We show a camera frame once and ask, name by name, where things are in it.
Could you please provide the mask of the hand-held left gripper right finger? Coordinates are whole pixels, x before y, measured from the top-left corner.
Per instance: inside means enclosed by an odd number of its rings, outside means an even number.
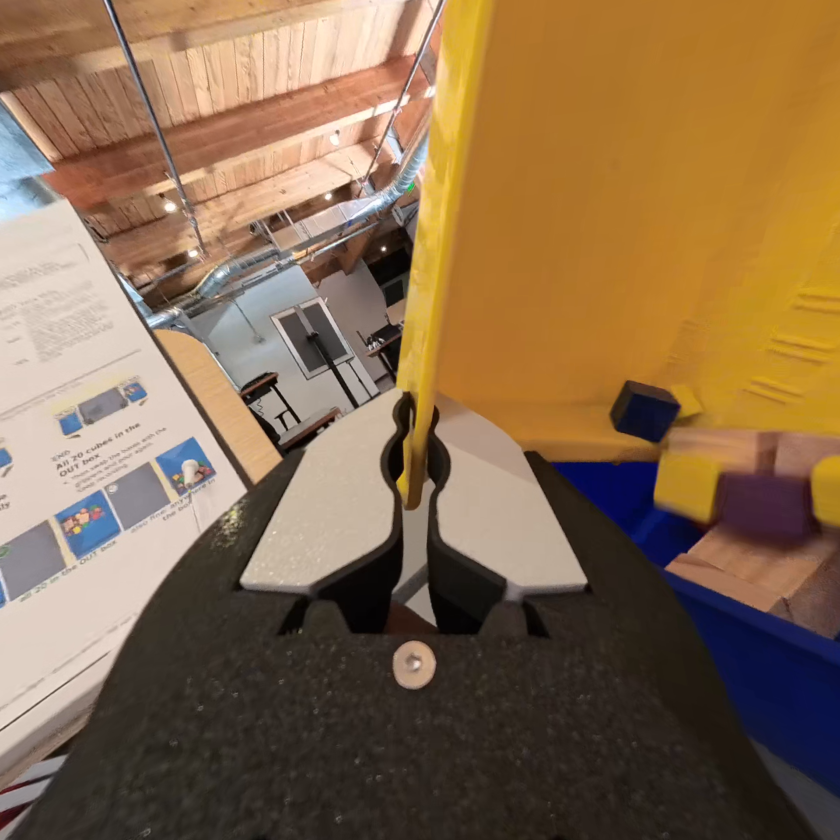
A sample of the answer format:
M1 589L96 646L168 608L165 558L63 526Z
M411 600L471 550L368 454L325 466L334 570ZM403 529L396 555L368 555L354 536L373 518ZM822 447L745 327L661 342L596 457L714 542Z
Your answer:
M588 581L522 448L464 406L438 406L427 441L427 585L438 629L476 634L504 602Z

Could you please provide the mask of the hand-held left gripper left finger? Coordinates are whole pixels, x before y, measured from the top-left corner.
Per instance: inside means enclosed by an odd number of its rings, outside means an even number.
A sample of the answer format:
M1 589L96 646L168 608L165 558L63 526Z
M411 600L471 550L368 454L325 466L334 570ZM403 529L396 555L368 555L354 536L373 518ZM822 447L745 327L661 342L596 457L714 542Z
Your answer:
M349 629L378 634L403 572L403 441L408 394L390 390L310 443L239 583L333 602Z

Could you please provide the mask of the pile of mixed wooden cubes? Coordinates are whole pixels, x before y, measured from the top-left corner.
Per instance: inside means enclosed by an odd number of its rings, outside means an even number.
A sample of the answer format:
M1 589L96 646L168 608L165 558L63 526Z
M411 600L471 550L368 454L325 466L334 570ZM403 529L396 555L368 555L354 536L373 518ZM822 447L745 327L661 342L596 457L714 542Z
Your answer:
M625 381L618 433L659 447L656 512L704 529L666 570L752 609L838 638L838 424L825 430L691 425L692 391Z

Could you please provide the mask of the blue plastic box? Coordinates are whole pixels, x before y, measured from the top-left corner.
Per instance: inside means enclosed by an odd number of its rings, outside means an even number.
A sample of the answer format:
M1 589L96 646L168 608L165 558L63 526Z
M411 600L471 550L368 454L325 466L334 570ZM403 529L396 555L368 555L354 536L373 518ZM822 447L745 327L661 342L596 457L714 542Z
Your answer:
M688 519L655 508L652 463L553 466L660 569L701 537ZM838 795L838 641L672 574L665 578L708 647L748 735Z

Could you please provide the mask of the yellow plastic box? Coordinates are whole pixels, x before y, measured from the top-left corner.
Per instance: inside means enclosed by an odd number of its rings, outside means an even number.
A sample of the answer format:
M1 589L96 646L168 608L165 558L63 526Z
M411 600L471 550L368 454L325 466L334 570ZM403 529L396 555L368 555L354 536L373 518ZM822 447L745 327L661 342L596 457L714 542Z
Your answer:
M838 433L838 2L447 2L400 387L549 460L645 459L625 381L705 427Z

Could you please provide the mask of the black tripod stand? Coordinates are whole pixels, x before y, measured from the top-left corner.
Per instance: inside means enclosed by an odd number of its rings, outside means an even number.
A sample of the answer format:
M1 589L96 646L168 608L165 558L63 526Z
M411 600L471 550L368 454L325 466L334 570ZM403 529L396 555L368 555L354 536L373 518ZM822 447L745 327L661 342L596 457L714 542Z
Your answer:
M353 392L351 391L347 382L344 380L342 374L339 372L338 366L336 365L334 358L332 357L329 351L329 348L327 347L326 343L320 338L319 333L317 331L314 331L313 329L308 328L308 341L320 353L324 363L328 366L336 382L339 384L343 393L346 395L353 410L357 410L360 407L360 404L356 400Z

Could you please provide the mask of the wooden board with instruction poster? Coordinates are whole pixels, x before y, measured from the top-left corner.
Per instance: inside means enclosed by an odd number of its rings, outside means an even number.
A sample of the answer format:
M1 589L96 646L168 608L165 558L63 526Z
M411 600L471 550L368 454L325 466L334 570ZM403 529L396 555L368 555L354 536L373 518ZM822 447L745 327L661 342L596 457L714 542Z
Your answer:
M154 591L280 456L60 198L2 222L2 786L82 726Z

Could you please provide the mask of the metal ceiling rod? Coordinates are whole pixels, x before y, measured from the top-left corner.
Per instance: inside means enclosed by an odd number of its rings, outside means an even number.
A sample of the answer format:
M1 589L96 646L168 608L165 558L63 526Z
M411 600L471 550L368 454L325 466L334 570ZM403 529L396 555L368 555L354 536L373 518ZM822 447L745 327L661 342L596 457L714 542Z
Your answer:
M200 228L200 225L195 216L195 209L193 202L190 200L188 195L186 194L186 190L181 178L179 171L175 165L174 158L172 156L172 152L170 147L165 139L165 134L163 132L162 126L158 120L156 111L154 110L154 105L152 103L151 97L149 92L144 84L144 80L142 74L140 72L139 64L134 56L132 47L130 42L123 30L122 24L119 20L119 16L117 14L117 10L112 1L102 1L102 5L105 8L106 14L108 16L111 28L119 42L119 47L122 51L122 55L125 58L126 65L129 69L130 75L133 79L135 87L138 89L140 97L143 101L143 105L145 110L147 111L150 124L154 133L154 136L161 148L161 152L164 156L165 161L165 173L169 176L170 180L174 183L176 192L181 201L182 205L182 213L185 216L189 226L192 230L194 238L196 240L196 246L198 251L198 256L205 260L208 257L208 250L205 244L205 240Z

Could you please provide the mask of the grey framed wall panel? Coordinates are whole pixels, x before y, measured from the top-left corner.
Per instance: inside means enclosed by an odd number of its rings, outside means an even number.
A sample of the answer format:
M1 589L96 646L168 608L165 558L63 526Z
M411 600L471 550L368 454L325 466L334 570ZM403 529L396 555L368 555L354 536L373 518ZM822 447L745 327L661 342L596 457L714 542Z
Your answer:
M307 381L329 372L331 364L338 368L355 359L350 344L320 297L269 318Z

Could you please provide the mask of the silver ventilation duct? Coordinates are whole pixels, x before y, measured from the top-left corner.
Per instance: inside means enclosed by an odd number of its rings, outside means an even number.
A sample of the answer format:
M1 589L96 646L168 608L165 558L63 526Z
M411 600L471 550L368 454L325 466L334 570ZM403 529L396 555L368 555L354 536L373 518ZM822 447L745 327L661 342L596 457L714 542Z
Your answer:
M279 231L275 243L223 260L168 308L151 311L140 306L146 326L152 330L165 329L205 304L234 296L247 286L247 277L261 270L280 273L360 237L380 223L414 184L427 158L428 145L429 127L425 125L381 189L303 218Z

